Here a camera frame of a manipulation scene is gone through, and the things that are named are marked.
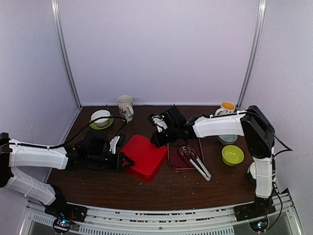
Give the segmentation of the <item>metal serving tongs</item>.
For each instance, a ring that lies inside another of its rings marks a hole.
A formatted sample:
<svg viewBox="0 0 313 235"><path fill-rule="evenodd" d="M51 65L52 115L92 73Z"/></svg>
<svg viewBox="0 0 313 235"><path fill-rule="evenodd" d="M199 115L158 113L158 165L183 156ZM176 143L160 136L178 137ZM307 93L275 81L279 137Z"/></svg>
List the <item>metal serving tongs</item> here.
<svg viewBox="0 0 313 235"><path fill-rule="evenodd" d="M189 162L202 175L202 177L209 182L211 180L211 174L195 153L191 145L189 143L178 144L177 148L179 154L181 155L180 158L185 162Z"/></svg>

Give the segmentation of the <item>red tin lid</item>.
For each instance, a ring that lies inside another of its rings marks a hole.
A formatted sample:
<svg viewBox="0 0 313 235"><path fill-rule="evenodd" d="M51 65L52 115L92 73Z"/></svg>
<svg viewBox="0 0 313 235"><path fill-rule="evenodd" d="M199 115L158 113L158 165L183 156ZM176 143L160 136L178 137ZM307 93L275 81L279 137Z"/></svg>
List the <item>red tin lid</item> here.
<svg viewBox="0 0 313 235"><path fill-rule="evenodd" d="M161 158L167 156L167 147L155 147L150 139L141 135L134 135L121 149L133 161L141 158Z"/></svg>

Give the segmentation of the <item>red tin box base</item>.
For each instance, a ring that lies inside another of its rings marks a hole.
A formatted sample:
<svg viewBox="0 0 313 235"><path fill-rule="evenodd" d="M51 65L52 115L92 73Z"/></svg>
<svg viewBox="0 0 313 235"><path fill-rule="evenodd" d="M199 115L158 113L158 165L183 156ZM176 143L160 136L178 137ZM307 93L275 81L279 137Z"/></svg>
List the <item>red tin box base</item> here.
<svg viewBox="0 0 313 235"><path fill-rule="evenodd" d="M161 158L141 158L135 160L135 164L125 171L137 179L150 183L160 171L165 162L165 156Z"/></svg>

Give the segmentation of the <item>red chocolate tray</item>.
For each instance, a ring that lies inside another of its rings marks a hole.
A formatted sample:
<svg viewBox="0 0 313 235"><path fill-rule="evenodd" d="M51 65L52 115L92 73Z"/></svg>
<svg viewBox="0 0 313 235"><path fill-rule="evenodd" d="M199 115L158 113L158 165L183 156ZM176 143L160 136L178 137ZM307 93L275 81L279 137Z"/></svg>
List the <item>red chocolate tray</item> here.
<svg viewBox="0 0 313 235"><path fill-rule="evenodd" d="M205 164L203 150L200 139L190 140L188 143L179 140L167 144L168 166L173 170L192 170L195 167L190 162L192 159L198 164L197 158Z"/></svg>

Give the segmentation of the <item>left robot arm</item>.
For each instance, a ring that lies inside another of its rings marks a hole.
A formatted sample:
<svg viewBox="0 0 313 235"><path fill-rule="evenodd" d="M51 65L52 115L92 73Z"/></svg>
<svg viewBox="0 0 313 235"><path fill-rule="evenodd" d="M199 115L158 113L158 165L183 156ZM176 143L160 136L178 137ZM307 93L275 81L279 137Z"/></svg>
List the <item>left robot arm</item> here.
<svg viewBox="0 0 313 235"><path fill-rule="evenodd" d="M88 131L75 145L35 145L11 139L6 132L0 135L0 186L37 199L59 216L66 217L70 206L56 186L44 184L19 168L21 166L54 168L57 170L125 170L134 161L118 151L124 134L111 140L104 133Z"/></svg>

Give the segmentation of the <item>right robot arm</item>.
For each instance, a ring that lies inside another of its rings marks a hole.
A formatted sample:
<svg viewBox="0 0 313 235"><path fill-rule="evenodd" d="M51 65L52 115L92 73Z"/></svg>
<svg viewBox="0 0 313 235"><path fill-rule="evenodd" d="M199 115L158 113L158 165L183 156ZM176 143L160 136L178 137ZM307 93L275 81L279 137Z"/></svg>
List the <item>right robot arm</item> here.
<svg viewBox="0 0 313 235"><path fill-rule="evenodd" d="M261 216L269 209L267 198L272 194L272 160L274 158L275 130L261 110L249 106L247 110L223 115L201 115L186 119L176 106L161 114L148 117L156 131L150 142L156 147L177 140L189 141L211 136L241 136L245 138L256 168L255 195L259 199L251 204L251 212Z"/></svg>

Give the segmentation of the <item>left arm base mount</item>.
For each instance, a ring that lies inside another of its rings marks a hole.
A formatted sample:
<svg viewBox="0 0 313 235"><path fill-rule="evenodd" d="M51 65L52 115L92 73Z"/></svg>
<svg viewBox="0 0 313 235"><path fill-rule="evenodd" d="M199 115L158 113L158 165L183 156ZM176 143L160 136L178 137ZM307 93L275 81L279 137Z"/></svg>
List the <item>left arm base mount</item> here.
<svg viewBox="0 0 313 235"><path fill-rule="evenodd" d="M84 222L88 208L73 204L67 204L65 208L56 209L52 206L46 206L45 213L50 214L58 219L65 219L71 222Z"/></svg>

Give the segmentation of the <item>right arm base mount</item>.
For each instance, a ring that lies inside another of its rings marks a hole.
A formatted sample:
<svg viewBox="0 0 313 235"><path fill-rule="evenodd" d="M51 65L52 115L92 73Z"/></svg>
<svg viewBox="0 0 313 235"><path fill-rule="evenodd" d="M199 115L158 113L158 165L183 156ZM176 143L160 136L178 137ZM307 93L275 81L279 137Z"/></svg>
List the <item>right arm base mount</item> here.
<svg viewBox="0 0 313 235"><path fill-rule="evenodd" d="M276 212L275 206L269 206L268 208L266 208L262 205L257 205L255 203L235 206L233 210L238 222L255 219L258 217L264 217L270 213Z"/></svg>

